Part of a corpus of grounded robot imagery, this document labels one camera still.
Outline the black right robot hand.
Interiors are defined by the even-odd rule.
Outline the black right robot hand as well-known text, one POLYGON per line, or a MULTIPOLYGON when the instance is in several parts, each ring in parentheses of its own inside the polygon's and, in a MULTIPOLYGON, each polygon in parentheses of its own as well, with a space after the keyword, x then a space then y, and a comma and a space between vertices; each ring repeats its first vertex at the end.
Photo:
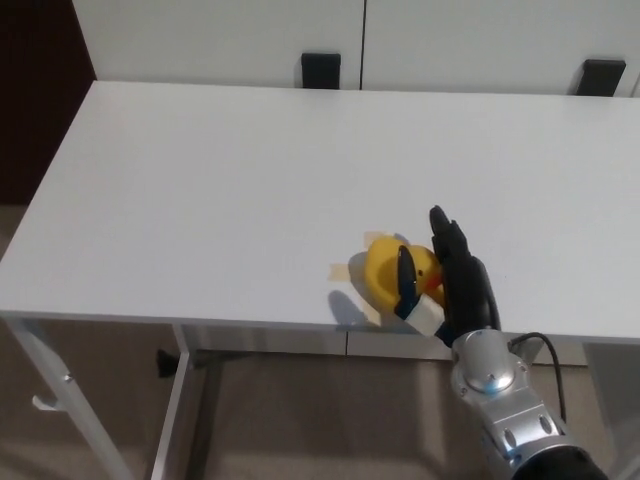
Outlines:
POLYGON ((431 208, 429 221, 444 304, 418 291, 415 262, 402 245, 397 254, 395 315, 421 335, 435 336, 447 346, 470 332, 498 330, 499 314, 484 264, 472 255, 465 234, 440 206, 431 208))

